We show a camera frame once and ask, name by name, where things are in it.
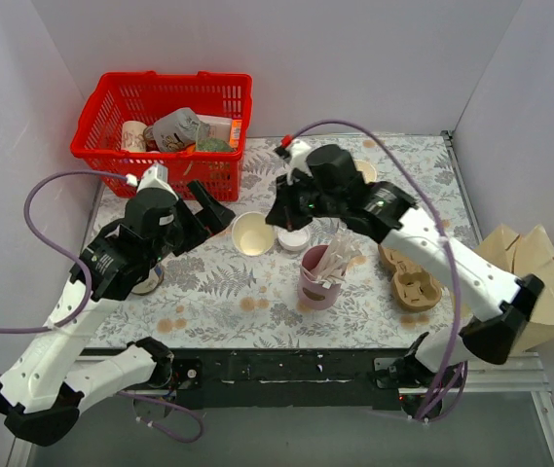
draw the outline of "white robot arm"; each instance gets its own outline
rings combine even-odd
[[[92,275],[87,306],[69,323],[86,293],[82,271],[74,266],[52,314],[49,332],[37,335],[18,361],[0,376],[0,413],[19,438],[48,446],[62,438],[80,413],[116,392],[147,382],[170,381],[172,354],[152,338],[133,342],[122,353],[83,370],[71,370],[95,330],[149,270],[169,253],[180,255],[222,232],[233,211],[213,199],[203,185],[189,188],[203,210],[193,214],[166,182],[166,168],[143,175],[123,219],[105,226],[80,259]]]
[[[487,263],[456,239],[441,238],[412,197],[389,182],[365,184],[351,154],[339,146],[312,150],[298,140],[288,143],[276,152],[296,164],[277,179],[277,198],[267,223],[297,230],[314,217],[340,218],[354,232],[399,251],[452,288],[443,249],[443,241],[449,241],[463,300],[473,313],[460,331],[449,364],[471,359],[504,363],[530,320],[542,281],[533,275],[516,277]],[[306,170],[298,168],[303,163]],[[427,385],[440,369],[450,333],[446,329],[434,336],[421,335],[388,371],[388,378],[397,386]]]

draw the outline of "white wall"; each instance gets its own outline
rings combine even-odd
[[[331,117],[454,128],[520,0],[33,3],[83,95],[111,70],[247,72],[266,136]]]
[[[0,326],[37,326],[57,300],[69,264],[21,218],[28,190],[44,176],[82,166],[68,151],[84,101],[29,0],[0,0]],[[77,250],[93,180],[58,181],[35,202],[35,222]],[[0,337],[0,371],[29,338]],[[0,415],[0,465],[13,436]]]
[[[554,2],[524,1],[456,131],[484,234],[499,223],[554,242]],[[554,341],[540,349],[554,396]]]

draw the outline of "black metal base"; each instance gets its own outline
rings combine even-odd
[[[400,396],[400,405],[402,410],[412,417],[417,414],[417,411],[420,409],[420,406],[424,402],[424,394],[405,394]],[[443,409],[443,401],[437,402],[434,407],[426,415],[427,418],[433,419],[438,417],[441,414],[441,409]]]
[[[115,355],[122,349],[87,349]],[[398,389],[377,385],[374,360],[406,349],[171,349],[176,403],[188,409],[363,406],[399,411]],[[193,377],[188,377],[192,369]],[[150,390],[148,385],[131,389]]]

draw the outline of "orange label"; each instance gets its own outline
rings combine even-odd
[[[231,122],[231,132],[229,133],[229,146],[234,149],[240,144],[241,120],[233,120]]]

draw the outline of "paper cup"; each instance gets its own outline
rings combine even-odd
[[[164,270],[162,266],[157,263],[154,268],[149,271],[149,277],[143,280],[139,284],[136,284],[131,292],[135,295],[147,295],[158,288],[158,286],[164,280]]]
[[[131,153],[145,153],[147,144],[142,134],[147,125],[136,120],[129,120],[123,123],[121,130],[121,149]]]
[[[311,309],[327,309],[335,304],[342,290],[342,284],[332,284],[325,289],[321,283],[308,278],[305,269],[312,270],[319,263],[328,245],[318,245],[311,248],[303,256],[298,278],[298,298],[301,303]]]
[[[277,230],[277,239],[280,246],[293,253],[303,251],[309,246],[312,235],[306,227],[300,231],[288,232],[286,229]]]
[[[376,181],[376,168],[370,162],[356,159],[354,160],[354,165],[359,172],[363,173],[363,180],[365,181],[365,183],[372,183]]]
[[[266,224],[261,212],[246,212],[234,222],[231,232],[234,245],[242,255],[259,256],[275,244],[275,230]]]

